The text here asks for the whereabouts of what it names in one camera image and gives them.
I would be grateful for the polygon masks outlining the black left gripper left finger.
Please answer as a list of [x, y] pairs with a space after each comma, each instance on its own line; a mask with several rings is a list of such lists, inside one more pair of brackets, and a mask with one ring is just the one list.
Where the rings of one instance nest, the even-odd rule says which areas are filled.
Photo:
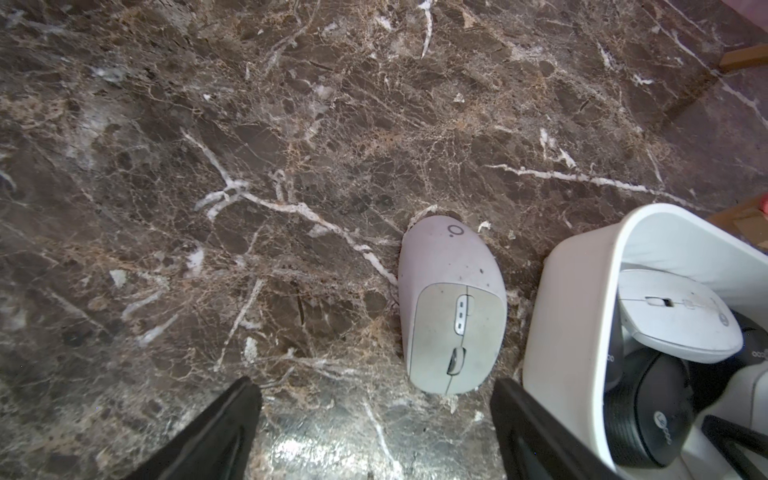
[[261, 389], [236, 380], [130, 479], [230, 479], [245, 475], [262, 407]]

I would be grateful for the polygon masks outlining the grey lilac computer mouse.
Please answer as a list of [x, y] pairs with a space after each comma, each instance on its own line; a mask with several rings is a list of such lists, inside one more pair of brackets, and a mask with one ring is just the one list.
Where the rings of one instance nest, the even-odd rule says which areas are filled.
[[507, 323], [503, 277], [486, 243], [452, 217], [423, 218], [403, 237], [397, 279], [410, 382], [439, 395], [479, 387]]

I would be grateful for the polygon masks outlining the white plastic storage box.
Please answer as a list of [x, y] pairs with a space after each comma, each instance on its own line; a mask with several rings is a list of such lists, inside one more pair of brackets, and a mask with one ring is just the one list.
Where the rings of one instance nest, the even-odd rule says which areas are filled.
[[610, 470], [603, 388], [623, 265], [696, 280], [737, 312], [767, 323], [767, 256], [671, 204], [560, 242], [543, 263], [523, 362], [523, 387]]

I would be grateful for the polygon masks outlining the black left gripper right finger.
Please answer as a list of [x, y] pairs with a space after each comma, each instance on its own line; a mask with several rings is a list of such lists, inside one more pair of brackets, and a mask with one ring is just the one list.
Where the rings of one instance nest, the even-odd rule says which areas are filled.
[[619, 477], [513, 379], [494, 382], [490, 410], [507, 478]]

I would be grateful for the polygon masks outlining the black ribbed computer mouse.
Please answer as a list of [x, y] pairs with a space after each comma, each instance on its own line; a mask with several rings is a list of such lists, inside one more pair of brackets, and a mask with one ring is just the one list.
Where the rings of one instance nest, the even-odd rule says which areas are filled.
[[613, 462], [639, 469], [671, 465], [694, 422], [692, 398], [685, 361], [650, 348], [629, 354], [621, 381], [604, 395]]

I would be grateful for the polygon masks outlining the black Lecoo computer mouse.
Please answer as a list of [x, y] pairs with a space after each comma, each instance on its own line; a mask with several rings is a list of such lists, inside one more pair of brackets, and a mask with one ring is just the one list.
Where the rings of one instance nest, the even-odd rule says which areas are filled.
[[767, 331], [752, 319], [732, 310], [743, 337], [741, 349], [727, 359], [702, 364], [689, 362], [692, 403], [696, 413], [712, 405], [725, 391], [730, 379], [741, 369], [767, 360]]

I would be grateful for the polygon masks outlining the white computer mouse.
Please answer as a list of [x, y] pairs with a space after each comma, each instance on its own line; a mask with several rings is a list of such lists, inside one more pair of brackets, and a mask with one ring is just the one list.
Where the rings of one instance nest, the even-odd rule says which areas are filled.
[[734, 314], [709, 287], [650, 269], [619, 273], [617, 302], [622, 326], [638, 343], [701, 364], [721, 362], [743, 346]]

